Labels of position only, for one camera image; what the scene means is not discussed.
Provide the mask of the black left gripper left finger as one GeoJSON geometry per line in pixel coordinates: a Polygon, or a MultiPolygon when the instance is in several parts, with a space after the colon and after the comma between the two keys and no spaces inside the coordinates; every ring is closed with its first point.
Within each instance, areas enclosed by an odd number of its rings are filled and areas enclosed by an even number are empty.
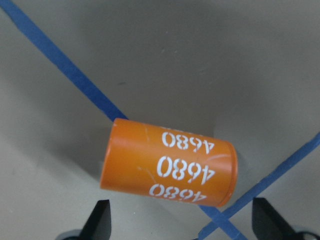
{"type": "Polygon", "coordinates": [[[99,200],[82,228],[82,240],[109,240],[112,233],[110,201],[99,200]]]}

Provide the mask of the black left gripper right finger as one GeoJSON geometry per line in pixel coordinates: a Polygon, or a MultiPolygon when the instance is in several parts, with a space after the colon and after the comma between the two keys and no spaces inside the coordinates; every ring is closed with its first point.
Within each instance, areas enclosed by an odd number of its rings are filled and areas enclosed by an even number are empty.
{"type": "Polygon", "coordinates": [[[289,240],[296,231],[263,197],[252,201],[251,226],[258,240],[289,240]]]}

